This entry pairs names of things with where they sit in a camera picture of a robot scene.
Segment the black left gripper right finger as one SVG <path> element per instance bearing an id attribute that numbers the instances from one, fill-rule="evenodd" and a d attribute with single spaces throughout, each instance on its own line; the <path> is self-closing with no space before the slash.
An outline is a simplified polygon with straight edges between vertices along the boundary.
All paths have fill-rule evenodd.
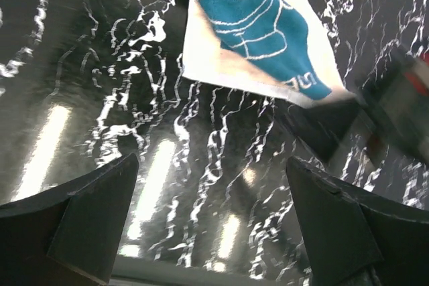
<path id="1" fill-rule="evenodd" d="M 428 284 L 428 211 L 295 157 L 287 160 L 286 174 L 313 285 Z"/>

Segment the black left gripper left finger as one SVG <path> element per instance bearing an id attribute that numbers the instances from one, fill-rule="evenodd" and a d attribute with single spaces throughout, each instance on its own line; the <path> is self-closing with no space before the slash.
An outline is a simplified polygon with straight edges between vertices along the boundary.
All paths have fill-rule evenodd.
<path id="1" fill-rule="evenodd" d="M 1 205 L 1 284 L 108 285 L 138 169 L 132 153 Z"/>

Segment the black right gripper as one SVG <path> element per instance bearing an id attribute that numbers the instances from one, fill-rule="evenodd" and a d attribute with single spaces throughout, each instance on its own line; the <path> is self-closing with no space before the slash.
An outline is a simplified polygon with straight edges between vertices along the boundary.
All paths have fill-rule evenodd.
<path id="1" fill-rule="evenodd" d="M 302 108 L 278 102 L 278 124 L 324 165 L 334 165 L 360 136 L 364 154 L 379 165 L 388 147 L 428 164 L 428 52 L 393 48 L 379 64 L 383 74 L 355 96 Z"/>

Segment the teal Doraemon towel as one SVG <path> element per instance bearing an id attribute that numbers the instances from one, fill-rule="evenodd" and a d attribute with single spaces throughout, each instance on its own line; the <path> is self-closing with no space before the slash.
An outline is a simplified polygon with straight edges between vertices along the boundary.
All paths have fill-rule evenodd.
<path id="1" fill-rule="evenodd" d="M 349 99 L 308 0 L 189 0 L 184 77 L 308 108 Z"/>

